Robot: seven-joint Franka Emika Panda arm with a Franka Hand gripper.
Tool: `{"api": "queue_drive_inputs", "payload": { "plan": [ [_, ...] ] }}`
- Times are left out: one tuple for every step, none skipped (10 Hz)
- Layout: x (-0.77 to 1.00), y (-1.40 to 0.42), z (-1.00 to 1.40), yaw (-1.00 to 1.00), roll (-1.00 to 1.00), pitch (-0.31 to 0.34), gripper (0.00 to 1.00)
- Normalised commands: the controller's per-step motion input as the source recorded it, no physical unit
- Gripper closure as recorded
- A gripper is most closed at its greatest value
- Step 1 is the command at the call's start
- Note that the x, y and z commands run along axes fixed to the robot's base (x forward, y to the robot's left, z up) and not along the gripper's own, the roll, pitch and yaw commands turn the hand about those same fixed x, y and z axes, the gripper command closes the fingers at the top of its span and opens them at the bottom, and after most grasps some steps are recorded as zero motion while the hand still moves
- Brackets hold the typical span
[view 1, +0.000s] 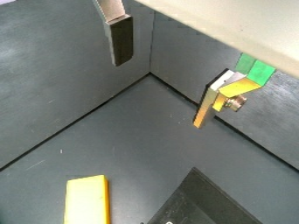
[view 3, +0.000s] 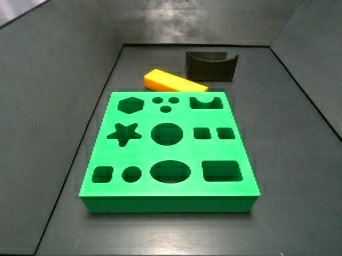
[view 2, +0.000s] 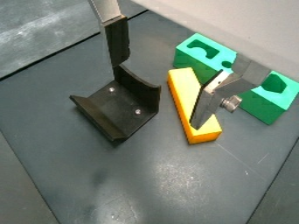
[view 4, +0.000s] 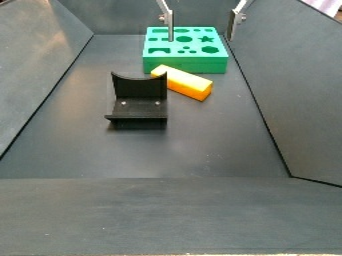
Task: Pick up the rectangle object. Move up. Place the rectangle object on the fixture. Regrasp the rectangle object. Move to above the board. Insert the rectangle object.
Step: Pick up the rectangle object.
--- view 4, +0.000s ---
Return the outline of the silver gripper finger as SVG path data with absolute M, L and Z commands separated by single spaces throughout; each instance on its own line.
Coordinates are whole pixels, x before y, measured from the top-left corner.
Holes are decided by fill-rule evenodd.
M 157 0 L 157 4 L 162 10 L 160 20 L 168 25 L 169 28 L 169 41 L 174 41 L 174 11 L 170 9 L 166 0 Z
M 228 39 L 233 40 L 236 35 L 237 26 L 246 19 L 246 14 L 244 13 L 245 7 L 248 5 L 248 0 L 241 0 L 237 7 L 230 11 L 229 27 L 228 27 Z

